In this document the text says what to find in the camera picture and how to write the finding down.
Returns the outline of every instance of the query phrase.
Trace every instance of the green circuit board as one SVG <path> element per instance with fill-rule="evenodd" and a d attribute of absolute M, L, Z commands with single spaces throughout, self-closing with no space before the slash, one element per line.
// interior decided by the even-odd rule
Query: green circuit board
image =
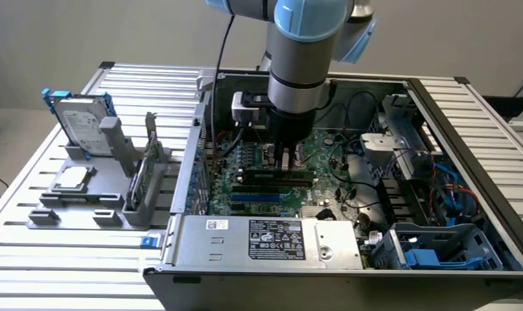
<path fill-rule="evenodd" d="M 279 202 L 237 202 L 233 200 L 233 187 L 242 185 L 238 180 L 239 169 L 273 170 L 270 143 L 242 142 L 235 151 L 211 166 L 211 200 L 210 214 L 215 215 L 263 215 L 291 216 L 298 215 L 302 207 L 317 207 L 325 202 L 326 206 L 339 208 L 342 202 L 335 199 L 335 191 L 341 189 L 343 195 L 352 189 L 350 185 L 337 180 L 331 175 L 329 158 L 335 150 L 335 135 L 327 131 L 317 130 L 299 144 L 297 150 L 295 171 L 313 171 L 313 187 L 279 187 Z M 231 140 L 223 140 L 221 146 L 227 148 Z M 350 180 L 348 170 L 341 170 L 343 150 L 338 148 L 333 160 L 338 162 L 335 174 Z"/>

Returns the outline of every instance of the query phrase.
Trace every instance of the motherboard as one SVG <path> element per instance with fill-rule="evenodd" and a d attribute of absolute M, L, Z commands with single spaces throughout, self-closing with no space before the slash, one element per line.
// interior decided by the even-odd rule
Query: motherboard
<path fill-rule="evenodd" d="M 354 198 L 348 149 L 337 148 L 343 134 L 315 130 L 299 144 L 294 168 L 274 170 L 274 145 L 243 141 L 235 151 L 213 165 L 210 214 L 226 216 L 315 217 L 330 209 L 339 218 L 349 216 L 343 201 Z M 231 138 L 219 143 L 222 148 Z"/>

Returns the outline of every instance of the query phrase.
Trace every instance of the blue tab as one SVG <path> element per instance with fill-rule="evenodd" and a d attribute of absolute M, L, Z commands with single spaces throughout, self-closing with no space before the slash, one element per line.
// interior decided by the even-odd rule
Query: blue tab
<path fill-rule="evenodd" d="M 54 105 L 53 105 L 53 99 L 51 99 L 51 89 L 43 89 L 43 100 L 46 105 L 49 106 L 49 110 L 51 111 L 51 113 L 55 115 L 55 109 L 54 109 Z"/>
<path fill-rule="evenodd" d="M 141 241 L 142 249 L 157 249 L 158 248 L 158 238 L 153 236 L 143 236 Z"/>
<path fill-rule="evenodd" d="M 113 96 L 106 92 L 102 96 L 106 100 L 106 108 L 107 108 L 107 115 L 110 117 L 117 117 L 117 112 L 115 112 L 115 107 L 114 107 L 114 98 Z"/>
<path fill-rule="evenodd" d="M 51 97 L 69 98 L 69 97 L 71 97 L 71 91 L 54 91 L 54 93 L 51 94 Z"/>

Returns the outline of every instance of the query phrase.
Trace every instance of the small circuit board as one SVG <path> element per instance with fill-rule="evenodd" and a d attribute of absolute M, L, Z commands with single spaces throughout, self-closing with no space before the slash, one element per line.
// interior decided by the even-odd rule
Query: small circuit board
<path fill-rule="evenodd" d="M 127 193 L 127 200 L 131 202 L 134 210 L 139 208 L 142 200 L 147 196 L 151 175 L 154 173 L 154 165 L 159 158 L 159 140 L 158 135 L 153 132 L 147 149 L 145 151 L 145 157 L 137 164 L 137 173 L 131 181 L 130 191 Z"/>
<path fill-rule="evenodd" d="M 342 200 L 352 186 L 330 171 L 350 180 L 343 149 L 338 148 L 330 158 L 337 136 L 342 135 L 315 130 L 298 145 L 293 171 L 281 172 L 274 170 L 274 145 L 243 141 L 211 166 L 210 214 L 314 217 L 325 208 L 337 216 L 342 214 Z M 231 142 L 227 139 L 219 145 L 227 148 Z"/>

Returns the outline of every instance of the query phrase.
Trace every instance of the gray wall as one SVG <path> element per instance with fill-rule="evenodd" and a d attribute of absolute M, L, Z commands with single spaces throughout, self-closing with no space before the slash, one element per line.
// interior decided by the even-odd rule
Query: gray wall
<path fill-rule="evenodd" d="M 380 24 L 362 62 L 335 71 L 464 75 L 482 93 L 512 93 L 523 0 L 373 2 Z M 0 107 L 42 108 L 46 86 L 79 91 L 103 60 L 214 65 L 227 18 L 205 0 L 0 0 Z M 223 65 L 254 67 L 263 22 L 238 18 L 227 47 Z"/>

